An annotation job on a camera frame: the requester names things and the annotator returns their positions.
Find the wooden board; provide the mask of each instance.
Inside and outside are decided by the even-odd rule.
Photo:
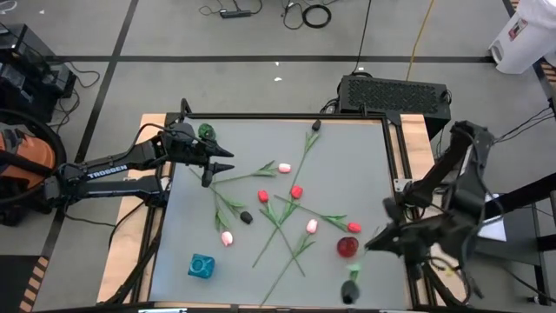
[[[164,124],[165,114],[145,114],[142,117],[141,125],[145,123],[155,123],[159,125]],[[401,116],[402,129],[406,141],[407,153],[409,156],[409,163],[414,179],[420,179],[434,165],[434,157],[428,141],[427,129],[425,121],[421,115],[404,115]],[[144,141],[152,137],[158,130],[155,128],[147,128],[139,137],[138,142]],[[395,161],[397,163],[398,172],[401,173],[399,146],[395,140],[395,130],[391,129],[391,137],[393,138]],[[129,177],[138,178],[140,176],[152,175],[154,171],[136,171],[131,170]],[[130,210],[140,201],[134,197],[125,197],[120,205],[118,220],[125,216]],[[99,289],[98,301],[104,301],[110,298],[120,285],[125,281],[130,271],[136,265],[139,249],[141,246],[142,232],[146,221],[147,210],[139,210],[133,215],[126,223],[122,224],[121,228],[116,232],[112,247],[110,249],[108,260],[106,262],[103,280]],[[428,211],[428,215],[435,214],[433,210]],[[155,227],[158,227],[160,218],[156,219]],[[433,248],[433,255],[446,257],[440,250]],[[152,275],[152,261],[143,274],[142,293],[140,294],[140,301],[147,301],[149,296],[149,283]],[[465,297],[463,285],[456,276],[446,276],[444,273],[439,273],[440,278],[450,288],[454,295],[459,299]],[[418,284],[420,292],[420,300],[424,303],[427,299],[425,296],[425,289],[422,282]],[[203,303],[172,303],[174,306],[214,306],[213,304]]]

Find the black stand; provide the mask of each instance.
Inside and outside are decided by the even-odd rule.
[[[556,224],[556,173],[529,183],[510,193],[499,196],[498,202],[505,212],[511,212],[526,206],[532,206],[532,221],[526,212],[523,216],[512,219],[505,216],[507,242],[495,242],[491,240],[480,240],[477,251],[490,256],[496,256],[506,260],[530,264],[534,267],[537,289],[550,295],[548,280],[546,278],[546,265],[543,252],[556,250],[556,234],[541,236],[535,203],[550,198],[554,223]],[[486,219],[499,215],[499,211],[493,201],[486,203]],[[529,301],[541,305],[551,305],[551,302],[542,295],[529,298]]]

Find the gray tabletop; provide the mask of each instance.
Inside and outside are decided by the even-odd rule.
[[[218,174],[219,180],[248,174],[271,160],[292,164],[292,172],[274,178],[249,177],[215,185],[224,196],[245,203],[245,210],[254,218],[250,225],[246,225],[221,204],[234,235],[234,243],[224,247],[214,226],[213,191],[201,187],[190,168],[177,165],[149,300],[260,304],[288,263],[290,254],[283,238],[277,235],[256,267],[252,268],[274,230],[270,221],[259,212],[262,205],[258,202],[257,190],[266,190],[275,210],[282,213],[285,203],[273,195],[288,196],[301,160],[305,133],[311,131],[311,123],[189,122],[195,129],[200,123],[213,125],[218,143],[235,154],[231,159],[213,160],[235,165],[235,169]],[[363,231],[355,236],[362,248],[377,227],[387,224],[381,200],[392,195],[382,127],[379,123],[324,123],[319,134],[297,179],[297,184],[304,189],[301,205],[326,215],[347,214],[346,223],[360,223]],[[191,169],[201,173],[198,168]],[[305,227],[311,218],[313,216],[298,209],[283,224],[283,231],[292,246],[306,234]],[[364,258],[342,258],[336,252],[336,244],[343,236],[351,235],[319,220],[319,228],[311,237],[315,244],[299,256],[306,276],[302,276],[292,263],[265,304],[342,307],[340,287],[348,279],[346,266],[360,260],[362,271],[358,284],[361,298],[355,307],[405,309],[403,262],[394,254],[384,252],[369,252]],[[188,276],[189,262],[195,253],[215,259],[215,271],[210,279]]]

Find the white container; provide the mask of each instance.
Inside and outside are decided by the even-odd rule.
[[[521,74],[556,50],[556,0],[520,0],[518,9],[488,48],[506,74]]]

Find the small black object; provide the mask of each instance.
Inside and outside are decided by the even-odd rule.
[[[319,131],[319,129],[321,128],[321,120],[314,121],[313,126],[311,126],[311,128],[314,131]]]
[[[341,286],[341,300],[344,304],[354,304],[359,298],[359,287],[353,280],[347,280]]]
[[[220,11],[221,18],[250,17],[252,15],[250,10]]]
[[[249,214],[249,212],[247,211],[243,211],[240,214],[240,219],[245,223],[245,224],[251,224],[251,222],[253,222],[253,217]]]
[[[324,10],[324,11],[327,13],[327,20],[326,20],[326,22],[320,23],[320,24],[313,24],[313,23],[310,23],[310,22],[307,20],[307,14],[309,13],[309,11],[315,10],[315,9],[321,9],[321,10]],[[327,8],[326,6],[321,5],[321,4],[315,4],[315,5],[310,5],[308,8],[306,8],[306,9],[303,11],[302,17],[303,17],[303,22],[304,22],[308,27],[310,27],[310,28],[315,28],[315,29],[319,29],[319,28],[323,28],[324,26],[328,25],[328,23],[330,23],[330,20],[332,19],[332,13],[330,12],[330,9]]]

